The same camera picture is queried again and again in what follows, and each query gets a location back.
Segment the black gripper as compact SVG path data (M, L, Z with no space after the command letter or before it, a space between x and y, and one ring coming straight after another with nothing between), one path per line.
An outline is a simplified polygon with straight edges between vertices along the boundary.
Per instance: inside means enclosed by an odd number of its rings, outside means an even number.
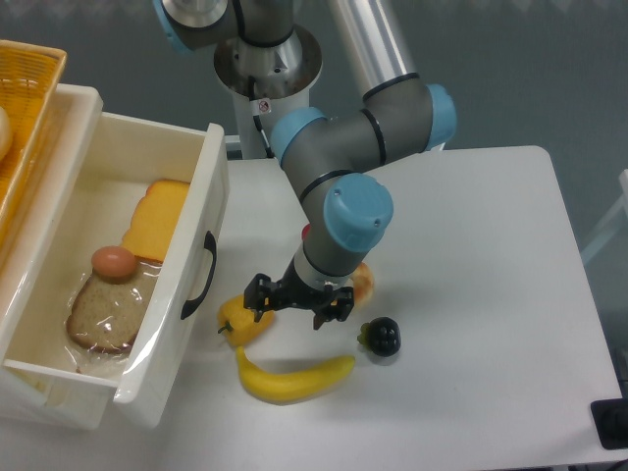
M243 292L243 306L253 313L254 322L260 322L270 311L311 310L313 329L319 330L325 323L344 322L348 318L354 307L354 291L352 287L333 290L331 285L323 290L311 287L299 277L292 258L279 281L256 274Z

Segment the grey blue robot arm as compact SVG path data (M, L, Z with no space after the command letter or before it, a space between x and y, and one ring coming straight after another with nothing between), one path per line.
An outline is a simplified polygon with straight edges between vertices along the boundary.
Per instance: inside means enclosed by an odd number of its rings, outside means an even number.
M155 13L182 51L213 46L214 69L233 95L246 157L275 159L309 223L283 276L258 274L244 306L309 310L316 325L354 305L349 276L393 216L371 171L446 143L457 117L446 90L420 79L388 1L333 1L330 11L354 70L362 109L339 121L309 104L322 69L316 38L290 1L157 1Z

